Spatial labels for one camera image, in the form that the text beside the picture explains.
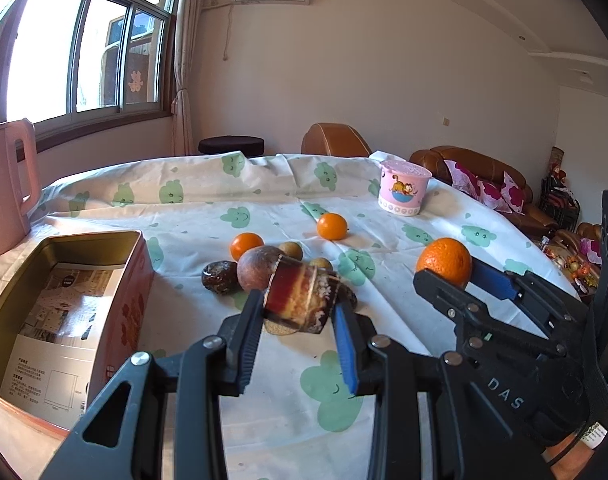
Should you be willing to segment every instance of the kettle handle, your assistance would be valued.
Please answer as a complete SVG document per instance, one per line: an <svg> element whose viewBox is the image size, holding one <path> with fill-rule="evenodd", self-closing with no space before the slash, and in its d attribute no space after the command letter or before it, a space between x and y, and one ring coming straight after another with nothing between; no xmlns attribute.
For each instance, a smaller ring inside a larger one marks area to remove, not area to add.
<svg viewBox="0 0 608 480"><path fill-rule="evenodd" d="M15 128L10 128L10 132L14 133L15 140L21 140L24 147L24 156L26 156L26 169L28 170L28 182L30 184L30 193L20 205L20 213L25 215L34 206L37 205L41 198L41 186L39 185L39 171L37 169L37 148L35 145L35 128L27 119L14 121L12 124Z"/></svg>

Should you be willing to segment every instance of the black stool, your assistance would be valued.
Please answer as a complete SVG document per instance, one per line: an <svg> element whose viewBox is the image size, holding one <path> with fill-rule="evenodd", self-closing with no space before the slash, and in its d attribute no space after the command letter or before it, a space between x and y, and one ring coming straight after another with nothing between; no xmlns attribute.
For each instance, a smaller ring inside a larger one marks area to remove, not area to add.
<svg viewBox="0 0 608 480"><path fill-rule="evenodd" d="M218 155L239 150L244 153L244 156L250 158L263 155L263 139L241 135L209 137L200 140L197 149L204 155Z"/></svg>

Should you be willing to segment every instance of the brown leather sofa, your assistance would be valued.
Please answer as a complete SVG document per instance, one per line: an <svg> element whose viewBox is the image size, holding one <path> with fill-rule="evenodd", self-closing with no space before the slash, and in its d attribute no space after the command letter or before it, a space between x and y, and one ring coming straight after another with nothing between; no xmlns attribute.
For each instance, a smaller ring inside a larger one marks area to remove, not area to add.
<svg viewBox="0 0 608 480"><path fill-rule="evenodd" d="M517 213L500 213L508 218L522 233L531 237L551 235L558 228L557 223L548 215L532 205L533 192L526 184L524 176L515 168L495 160L482 153L473 152L455 146L437 146L430 150L419 150L411 155L410 161L427 168L440 181L452 185L450 171L444 160L455 160L469 169L473 174L495 184L503 184L504 171L524 190L526 203L523 215Z"/></svg>
<svg viewBox="0 0 608 480"><path fill-rule="evenodd" d="M582 238L588 238L589 240L595 240L597 242L602 241L602 226L599 224L582 222L577 226L575 233L567 231L566 229L560 229L556 231L555 238L569 249L578 253L582 246Z"/></svg>
<svg viewBox="0 0 608 480"><path fill-rule="evenodd" d="M369 145L355 128L339 123L315 123L302 139L306 155L369 156Z"/></svg>

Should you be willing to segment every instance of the brown fruit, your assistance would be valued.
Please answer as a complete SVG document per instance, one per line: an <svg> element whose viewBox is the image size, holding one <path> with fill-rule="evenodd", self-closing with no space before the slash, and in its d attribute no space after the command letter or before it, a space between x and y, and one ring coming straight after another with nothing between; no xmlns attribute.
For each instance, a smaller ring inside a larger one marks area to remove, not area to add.
<svg viewBox="0 0 608 480"><path fill-rule="evenodd" d="M309 264L316 267L322 267L322 269L333 270L333 264L326 258L313 258Z"/></svg>
<svg viewBox="0 0 608 480"><path fill-rule="evenodd" d="M248 292L268 287L275 264L283 254L284 251L270 245L248 249L237 263L237 279L242 288Z"/></svg>
<svg viewBox="0 0 608 480"><path fill-rule="evenodd" d="M229 294L239 290L237 264L235 262L213 262L201 271L201 283L217 294Z"/></svg>
<svg viewBox="0 0 608 480"><path fill-rule="evenodd" d="M304 251L302 251L302 246L297 242L284 242L279 244L279 248L284 251L286 256L290 256L291 258L295 258L296 260L301 261L304 257Z"/></svg>

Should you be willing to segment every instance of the mandarin orange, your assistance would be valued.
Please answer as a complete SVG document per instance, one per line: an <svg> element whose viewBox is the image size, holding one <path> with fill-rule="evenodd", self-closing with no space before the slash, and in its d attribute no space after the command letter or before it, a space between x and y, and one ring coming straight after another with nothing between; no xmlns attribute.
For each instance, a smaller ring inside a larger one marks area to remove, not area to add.
<svg viewBox="0 0 608 480"><path fill-rule="evenodd" d="M241 233L230 242L230 255L237 262L248 249L264 245L260 235L255 233Z"/></svg>
<svg viewBox="0 0 608 480"><path fill-rule="evenodd" d="M473 269L473 259L464 244L453 238L438 238L421 252L415 272L430 269L447 282L465 287Z"/></svg>
<svg viewBox="0 0 608 480"><path fill-rule="evenodd" d="M326 240L341 240L347 231L346 220L337 213L324 213L317 221L317 234Z"/></svg>

